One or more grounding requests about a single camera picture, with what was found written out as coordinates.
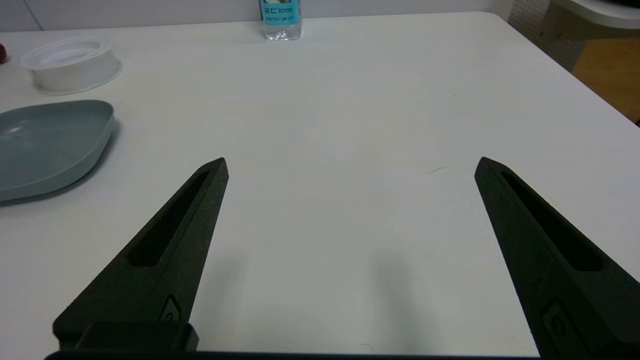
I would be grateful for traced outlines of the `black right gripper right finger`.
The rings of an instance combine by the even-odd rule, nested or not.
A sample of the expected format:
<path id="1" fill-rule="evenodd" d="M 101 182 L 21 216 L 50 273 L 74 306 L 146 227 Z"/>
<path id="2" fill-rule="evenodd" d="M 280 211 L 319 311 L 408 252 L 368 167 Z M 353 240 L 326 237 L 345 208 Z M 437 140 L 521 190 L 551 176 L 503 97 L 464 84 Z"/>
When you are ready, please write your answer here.
<path id="1" fill-rule="evenodd" d="M 474 179 L 540 357 L 637 360 L 639 282 L 504 164 Z"/>

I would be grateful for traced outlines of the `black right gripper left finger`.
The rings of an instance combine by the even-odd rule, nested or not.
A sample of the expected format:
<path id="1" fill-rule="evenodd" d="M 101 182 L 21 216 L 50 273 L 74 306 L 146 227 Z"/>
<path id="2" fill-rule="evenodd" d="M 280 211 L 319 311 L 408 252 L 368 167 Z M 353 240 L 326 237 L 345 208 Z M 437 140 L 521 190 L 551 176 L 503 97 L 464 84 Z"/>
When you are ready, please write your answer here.
<path id="1" fill-rule="evenodd" d="M 60 351 L 194 351 L 190 325 L 229 172 L 199 167 L 70 305 L 52 331 Z"/>

